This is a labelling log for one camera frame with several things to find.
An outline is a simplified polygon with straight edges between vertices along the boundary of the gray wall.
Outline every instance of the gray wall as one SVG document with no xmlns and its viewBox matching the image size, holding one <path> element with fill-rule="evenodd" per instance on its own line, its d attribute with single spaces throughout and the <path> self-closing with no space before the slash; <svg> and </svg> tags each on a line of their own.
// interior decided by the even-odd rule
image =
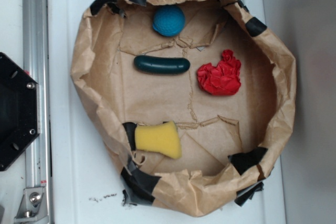
<svg viewBox="0 0 336 224">
<path fill-rule="evenodd" d="M 264 7 L 298 64 L 295 128 L 281 156 L 287 223 L 336 223 L 336 0 Z"/>
</svg>

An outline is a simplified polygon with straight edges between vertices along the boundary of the teal ball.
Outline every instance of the teal ball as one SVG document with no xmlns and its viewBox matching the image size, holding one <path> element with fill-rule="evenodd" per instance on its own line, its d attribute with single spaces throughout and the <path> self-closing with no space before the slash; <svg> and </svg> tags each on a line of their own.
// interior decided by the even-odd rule
<svg viewBox="0 0 336 224">
<path fill-rule="evenodd" d="M 177 5 L 164 5 L 154 14 L 153 29 L 163 36 L 179 34 L 184 24 L 185 16 Z"/>
</svg>

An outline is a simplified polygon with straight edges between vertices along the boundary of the metal bracket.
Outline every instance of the metal bracket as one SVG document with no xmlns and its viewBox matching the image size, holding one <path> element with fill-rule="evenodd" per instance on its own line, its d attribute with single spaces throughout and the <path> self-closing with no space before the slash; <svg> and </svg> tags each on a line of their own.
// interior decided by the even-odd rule
<svg viewBox="0 0 336 224">
<path fill-rule="evenodd" d="M 49 221 L 47 198 L 44 187 L 26 188 L 14 223 L 36 222 L 44 219 Z"/>
</svg>

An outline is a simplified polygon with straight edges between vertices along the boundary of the sponge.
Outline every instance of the sponge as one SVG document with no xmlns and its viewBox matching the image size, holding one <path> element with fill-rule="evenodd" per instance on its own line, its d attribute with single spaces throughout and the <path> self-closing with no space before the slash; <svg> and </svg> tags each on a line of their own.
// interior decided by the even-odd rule
<svg viewBox="0 0 336 224">
<path fill-rule="evenodd" d="M 159 152 L 174 159 L 182 157 L 180 137 L 173 121 L 136 127 L 135 145 L 139 150 Z"/>
</svg>

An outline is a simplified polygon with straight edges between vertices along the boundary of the red tissue paper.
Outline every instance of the red tissue paper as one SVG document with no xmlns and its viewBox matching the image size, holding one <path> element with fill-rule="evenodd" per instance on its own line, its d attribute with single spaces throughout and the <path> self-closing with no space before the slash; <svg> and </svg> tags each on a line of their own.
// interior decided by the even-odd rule
<svg viewBox="0 0 336 224">
<path fill-rule="evenodd" d="M 233 95 L 241 86 L 239 72 L 242 63 L 229 49 L 223 51 L 222 57 L 217 67 L 208 63 L 198 69 L 198 85 L 200 89 L 213 95 Z"/>
</svg>

